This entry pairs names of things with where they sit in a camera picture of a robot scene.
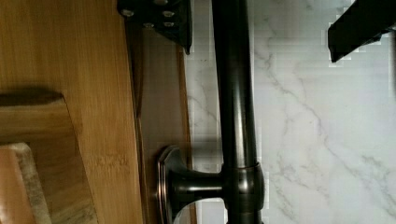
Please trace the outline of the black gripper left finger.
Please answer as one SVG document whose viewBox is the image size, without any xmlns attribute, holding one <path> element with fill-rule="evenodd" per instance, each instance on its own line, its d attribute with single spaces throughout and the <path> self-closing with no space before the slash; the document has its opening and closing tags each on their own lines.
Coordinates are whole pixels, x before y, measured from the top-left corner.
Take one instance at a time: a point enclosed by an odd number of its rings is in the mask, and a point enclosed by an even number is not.
<svg viewBox="0 0 396 224">
<path fill-rule="evenodd" d="M 191 0 L 118 0 L 117 11 L 128 22 L 152 28 L 191 52 Z"/>
</svg>

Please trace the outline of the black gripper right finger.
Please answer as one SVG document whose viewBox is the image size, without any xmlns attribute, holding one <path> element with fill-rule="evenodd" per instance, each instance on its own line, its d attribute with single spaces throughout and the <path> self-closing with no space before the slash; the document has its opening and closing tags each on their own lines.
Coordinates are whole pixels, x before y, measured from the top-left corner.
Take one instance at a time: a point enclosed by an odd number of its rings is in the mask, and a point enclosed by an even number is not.
<svg viewBox="0 0 396 224">
<path fill-rule="evenodd" d="M 379 41 L 396 22 L 396 0 L 356 0 L 328 30 L 331 61 Z"/>
</svg>

